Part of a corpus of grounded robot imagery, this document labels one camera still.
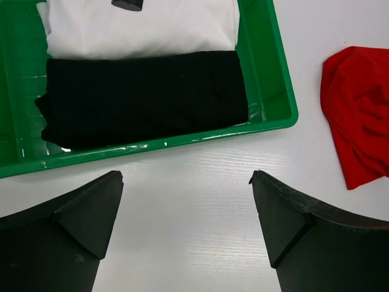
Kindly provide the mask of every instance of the green plastic bin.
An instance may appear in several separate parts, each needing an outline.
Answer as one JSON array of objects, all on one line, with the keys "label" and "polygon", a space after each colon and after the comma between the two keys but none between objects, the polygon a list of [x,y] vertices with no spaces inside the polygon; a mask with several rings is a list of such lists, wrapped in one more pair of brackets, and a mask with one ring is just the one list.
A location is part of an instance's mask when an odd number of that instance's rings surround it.
[{"label": "green plastic bin", "polygon": [[272,0],[240,0],[236,48],[249,101],[244,125],[92,151],[43,141],[34,100],[45,93],[47,44],[37,0],[0,0],[0,178],[293,126],[297,106]]}]

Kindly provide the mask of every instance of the white wooden surface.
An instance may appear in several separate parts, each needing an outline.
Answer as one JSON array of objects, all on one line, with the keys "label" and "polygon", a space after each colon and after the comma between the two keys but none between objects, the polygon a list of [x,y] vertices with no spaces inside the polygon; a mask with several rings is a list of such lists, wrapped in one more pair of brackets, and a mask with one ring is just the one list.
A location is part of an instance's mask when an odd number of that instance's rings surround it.
[{"label": "white wooden surface", "polygon": [[247,184],[255,169],[335,206],[389,220],[389,179],[346,190],[319,105],[326,57],[351,45],[389,47],[389,1],[275,6],[300,111],[295,127],[2,179],[0,217],[121,170],[122,203],[94,292],[280,292]]}]

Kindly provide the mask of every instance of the red cloth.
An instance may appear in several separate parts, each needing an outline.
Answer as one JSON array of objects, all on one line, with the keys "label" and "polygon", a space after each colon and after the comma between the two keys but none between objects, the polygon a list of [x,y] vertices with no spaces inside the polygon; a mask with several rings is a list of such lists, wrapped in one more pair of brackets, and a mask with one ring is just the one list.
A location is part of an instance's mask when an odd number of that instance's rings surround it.
[{"label": "red cloth", "polygon": [[320,95],[347,188],[389,176],[389,50],[335,54],[323,65]]}]

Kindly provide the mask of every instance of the black folded shirt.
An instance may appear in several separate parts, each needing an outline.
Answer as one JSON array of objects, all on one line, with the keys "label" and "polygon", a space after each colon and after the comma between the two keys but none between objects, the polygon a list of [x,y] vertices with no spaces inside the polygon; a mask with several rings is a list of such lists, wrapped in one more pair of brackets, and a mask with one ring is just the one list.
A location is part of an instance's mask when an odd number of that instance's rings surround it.
[{"label": "black folded shirt", "polygon": [[47,93],[35,104],[47,122],[42,139],[74,150],[210,131],[249,118],[232,51],[48,59]]}]

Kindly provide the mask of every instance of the folded white cloth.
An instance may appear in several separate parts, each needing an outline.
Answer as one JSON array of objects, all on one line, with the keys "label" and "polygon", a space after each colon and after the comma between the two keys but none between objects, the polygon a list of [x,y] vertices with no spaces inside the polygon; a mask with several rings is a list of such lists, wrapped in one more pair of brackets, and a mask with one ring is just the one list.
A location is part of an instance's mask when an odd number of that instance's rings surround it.
[{"label": "folded white cloth", "polygon": [[238,41],[237,0],[145,0],[141,12],[115,7],[111,0],[48,0],[48,8],[45,3],[37,8],[47,53],[54,58],[112,60],[235,50]]}]

